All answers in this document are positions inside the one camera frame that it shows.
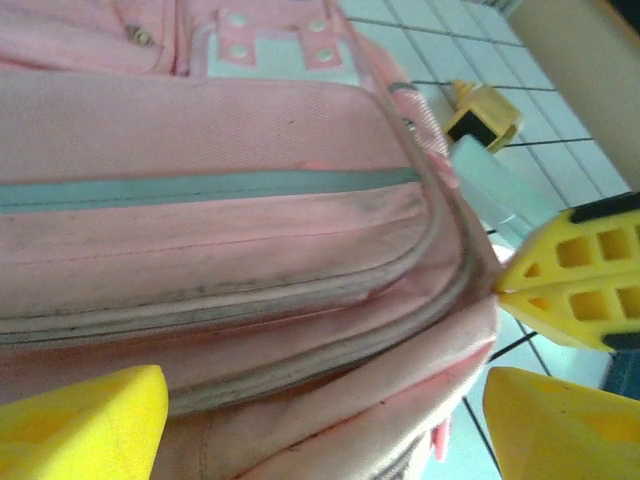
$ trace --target backpack fabric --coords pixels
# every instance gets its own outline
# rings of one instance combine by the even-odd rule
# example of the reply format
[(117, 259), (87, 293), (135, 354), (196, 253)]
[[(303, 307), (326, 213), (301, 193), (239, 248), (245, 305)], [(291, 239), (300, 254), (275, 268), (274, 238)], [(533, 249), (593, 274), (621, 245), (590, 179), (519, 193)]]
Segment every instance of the backpack fabric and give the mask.
[(332, 1), (0, 0), (0, 143), (0, 402), (158, 364), (158, 479), (444, 456), (499, 264)]

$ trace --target reflective strip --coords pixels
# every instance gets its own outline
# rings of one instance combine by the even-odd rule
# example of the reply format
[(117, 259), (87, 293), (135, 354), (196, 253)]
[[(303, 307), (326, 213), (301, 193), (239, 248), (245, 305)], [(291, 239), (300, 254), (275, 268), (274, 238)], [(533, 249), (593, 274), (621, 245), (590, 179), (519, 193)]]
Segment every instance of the reflective strip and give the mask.
[(346, 193), (421, 182), (411, 168), (282, 170), (140, 180), (0, 185), (0, 213), (119, 208), (241, 198)]

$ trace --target yellow plastic toy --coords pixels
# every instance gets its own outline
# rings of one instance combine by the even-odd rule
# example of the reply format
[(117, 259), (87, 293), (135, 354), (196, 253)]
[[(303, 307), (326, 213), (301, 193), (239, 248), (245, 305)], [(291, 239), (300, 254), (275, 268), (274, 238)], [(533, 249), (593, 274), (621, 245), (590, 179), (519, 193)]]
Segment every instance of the yellow plastic toy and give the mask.
[(498, 367), (484, 412), (504, 480), (637, 480), (640, 402)]
[(0, 478), (146, 480), (168, 405), (152, 365), (1, 406)]
[(496, 290), (502, 308), (557, 343), (640, 348), (640, 194), (561, 213), (525, 241)]
[(497, 152), (518, 133), (522, 115), (500, 92), (489, 85), (453, 81), (457, 111), (445, 127), (457, 142), (473, 135), (490, 152)]

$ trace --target beige wall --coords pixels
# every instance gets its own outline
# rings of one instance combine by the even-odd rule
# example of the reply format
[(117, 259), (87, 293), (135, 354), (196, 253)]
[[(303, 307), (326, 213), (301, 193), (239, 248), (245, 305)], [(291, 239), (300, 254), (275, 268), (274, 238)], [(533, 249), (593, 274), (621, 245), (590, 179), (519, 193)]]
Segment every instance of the beige wall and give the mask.
[(640, 190), (637, 34), (603, 0), (524, 0), (509, 21), (631, 188)]

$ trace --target grommet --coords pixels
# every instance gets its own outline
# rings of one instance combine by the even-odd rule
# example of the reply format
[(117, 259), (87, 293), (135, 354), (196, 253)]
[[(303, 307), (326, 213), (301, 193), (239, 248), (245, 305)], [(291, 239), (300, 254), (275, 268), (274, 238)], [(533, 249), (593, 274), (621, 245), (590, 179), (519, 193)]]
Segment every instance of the grommet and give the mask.
[(249, 23), (247, 17), (245, 17), (241, 13), (230, 13), (229, 15), (227, 15), (227, 19), (229, 20), (229, 23), (231, 25), (237, 28), (244, 27), (247, 23)]
[(330, 48), (323, 48), (316, 52), (316, 59), (320, 62), (328, 62), (333, 58), (333, 50)]
[(236, 58), (244, 58), (249, 55), (249, 49), (239, 43), (234, 43), (229, 47), (229, 53)]
[(312, 32), (321, 32), (326, 28), (327, 24), (324, 23), (323, 21), (320, 20), (316, 20), (314, 22), (311, 22), (309, 24), (309, 30), (311, 30)]
[(415, 122), (410, 118), (403, 118), (402, 121), (404, 122), (405, 126), (409, 129), (410, 132), (415, 132), (418, 129), (418, 127), (416, 127)]
[(142, 30), (140, 25), (126, 25), (124, 29), (127, 32), (127, 37), (129, 37), (130, 42), (140, 45), (141, 47), (150, 47), (153, 45), (153, 37), (149, 32)]

